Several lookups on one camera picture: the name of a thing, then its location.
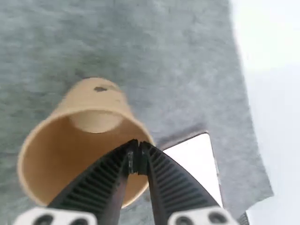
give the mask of table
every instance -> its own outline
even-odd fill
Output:
[[[299,8],[293,0],[232,1],[255,132],[275,193],[248,210],[252,225],[293,224],[298,213]]]

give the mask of paper cup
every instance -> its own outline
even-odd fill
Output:
[[[116,84],[85,79],[26,138],[18,159],[20,183],[36,203],[48,205],[89,165],[132,139],[154,144]],[[147,187],[147,176],[131,174],[122,207]]]

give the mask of gray felt mat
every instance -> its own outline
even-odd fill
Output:
[[[0,7],[0,221],[34,204],[16,158],[29,131],[77,81],[101,76],[127,94],[158,146],[210,132],[226,208],[270,195],[232,28],[219,0],[5,0]],[[120,224],[153,224],[149,192]]]

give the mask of screw hole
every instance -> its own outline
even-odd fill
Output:
[[[194,225],[194,223],[188,217],[179,217],[176,219],[176,225]]]
[[[34,225],[50,225],[53,221],[53,216],[43,215],[34,222]]]
[[[227,223],[226,217],[219,212],[212,212],[209,214],[209,219],[213,224],[225,224]]]
[[[86,219],[77,219],[74,220],[70,225],[88,225],[88,221]]]

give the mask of white card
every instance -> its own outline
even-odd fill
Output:
[[[209,134],[201,134],[164,151],[185,168],[223,206],[218,170]]]

